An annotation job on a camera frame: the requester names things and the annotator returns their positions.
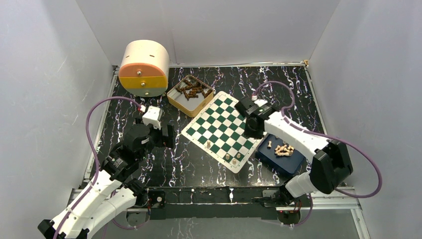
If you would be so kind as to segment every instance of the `chessboard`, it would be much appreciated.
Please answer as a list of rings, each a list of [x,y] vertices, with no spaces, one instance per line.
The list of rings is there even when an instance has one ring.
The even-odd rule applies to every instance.
[[[219,92],[182,130],[182,135],[234,173],[241,170],[261,141],[242,136],[245,119],[234,108],[237,102]]]

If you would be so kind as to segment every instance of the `black marble tabletop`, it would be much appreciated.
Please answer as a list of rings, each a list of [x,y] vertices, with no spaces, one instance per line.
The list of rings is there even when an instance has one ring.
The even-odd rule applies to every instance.
[[[170,68],[168,89],[186,75],[193,75],[215,88],[217,93],[225,91],[236,99],[250,97],[252,92],[266,81],[281,81],[290,86],[296,97],[294,108],[288,110],[286,115],[310,130],[323,132],[303,66]],[[146,106],[162,108],[162,124],[173,124],[177,131],[175,148],[154,149],[141,163],[140,169],[132,175],[132,178],[139,178],[149,187],[274,186],[281,185],[286,180],[277,175],[271,167],[254,158],[254,155],[239,173],[235,174],[226,169],[181,135],[181,131],[192,118],[169,104],[167,97],[134,97],[118,80],[113,96],[125,96]],[[267,85],[259,98],[280,107],[291,102],[289,92],[280,86]],[[99,142],[100,161],[108,155],[111,146],[121,139],[127,126],[133,124],[134,119],[139,116],[132,103],[111,101]],[[306,166],[305,162],[300,172],[305,171]]]

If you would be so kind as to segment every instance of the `white wall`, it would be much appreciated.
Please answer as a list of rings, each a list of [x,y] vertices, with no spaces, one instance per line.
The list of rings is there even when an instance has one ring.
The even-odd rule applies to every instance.
[[[309,59],[339,0],[77,0],[120,65],[134,40],[160,42],[173,64]]]
[[[1,1],[1,238],[44,238],[38,223],[66,206],[89,158],[86,114],[111,71],[74,0]]]
[[[381,192],[360,200],[374,239],[422,235],[422,4],[342,0],[310,60],[328,133],[356,142],[380,166]],[[376,187],[374,170],[353,153],[350,182]]]

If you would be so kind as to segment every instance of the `navy blue box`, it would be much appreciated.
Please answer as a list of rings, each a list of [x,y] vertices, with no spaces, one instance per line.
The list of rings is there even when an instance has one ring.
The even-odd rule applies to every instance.
[[[268,141],[271,141],[271,148],[267,148]],[[278,145],[283,146],[283,140],[268,133],[258,145],[255,156],[263,163],[270,165],[279,174],[293,176],[306,158],[297,150],[294,150],[290,157],[279,157],[275,154]]]

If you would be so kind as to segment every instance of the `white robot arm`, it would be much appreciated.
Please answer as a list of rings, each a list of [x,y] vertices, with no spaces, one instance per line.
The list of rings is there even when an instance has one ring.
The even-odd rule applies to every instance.
[[[263,132],[273,134],[293,146],[312,164],[310,172],[295,176],[281,186],[280,198],[276,201],[288,205],[306,193],[330,194],[353,172],[344,143],[305,133],[305,127],[285,120],[285,116],[265,100],[252,101],[245,97],[235,107],[246,118],[246,137],[262,138]]]
[[[148,202],[148,189],[142,183],[137,179],[124,182],[154,147],[174,147],[174,128],[169,124],[161,127],[161,115],[161,109],[150,106],[142,119],[136,119],[102,163],[96,182],[91,180],[65,210],[38,225],[46,239],[54,238],[56,231],[57,239],[90,239],[123,210]],[[114,197],[106,200],[122,185]]]

